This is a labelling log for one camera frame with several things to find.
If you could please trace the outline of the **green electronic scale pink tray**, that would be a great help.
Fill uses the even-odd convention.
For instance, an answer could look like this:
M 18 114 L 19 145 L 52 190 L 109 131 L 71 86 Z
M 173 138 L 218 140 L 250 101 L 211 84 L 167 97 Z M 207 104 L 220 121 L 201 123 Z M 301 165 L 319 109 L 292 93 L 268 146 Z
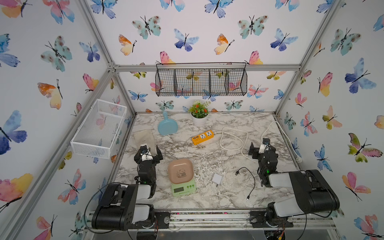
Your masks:
M 189 159 L 171 161 L 168 165 L 171 181 L 171 193 L 174 197 L 190 195 L 196 192 L 194 166 Z

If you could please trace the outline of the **white usb charger adapter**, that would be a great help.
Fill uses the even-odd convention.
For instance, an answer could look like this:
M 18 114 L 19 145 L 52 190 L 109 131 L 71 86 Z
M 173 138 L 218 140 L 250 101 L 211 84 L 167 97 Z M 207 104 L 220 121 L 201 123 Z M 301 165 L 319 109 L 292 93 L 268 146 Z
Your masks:
M 223 180 L 223 177 L 219 174 L 214 174 L 212 178 L 212 182 L 216 184 L 216 187 L 218 187 Z

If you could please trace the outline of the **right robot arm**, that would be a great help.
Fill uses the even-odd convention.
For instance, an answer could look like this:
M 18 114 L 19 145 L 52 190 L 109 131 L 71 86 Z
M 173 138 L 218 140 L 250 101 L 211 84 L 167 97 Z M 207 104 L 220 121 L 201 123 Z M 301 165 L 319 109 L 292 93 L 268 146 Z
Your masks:
M 277 171 L 278 157 L 276 148 L 251 144 L 248 155 L 258 161 L 261 186 L 266 188 L 290 188 L 294 196 L 279 202 L 269 203 L 265 210 L 251 211 L 250 223 L 253 228 L 293 227 L 290 217 L 307 216 L 333 211 L 340 208 L 340 200 L 318 170 Z

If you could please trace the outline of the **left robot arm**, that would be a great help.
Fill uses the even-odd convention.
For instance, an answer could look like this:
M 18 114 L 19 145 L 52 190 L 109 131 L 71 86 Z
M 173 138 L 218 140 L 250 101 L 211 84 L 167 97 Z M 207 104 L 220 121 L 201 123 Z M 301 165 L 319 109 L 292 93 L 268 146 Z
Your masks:
M 147 145 L 140 146 L 134 156 L 137 176 L 133 184 L 109 183 L 99 192 L 101 200 L 91 218 L 92 230 L 127 231 L 130 229 L 155 229 L 159 221 L 151 204 L 140 203 L 151 199 L 157 188 L 156 166 L 163 160 L 161 150 L 152 153 Z

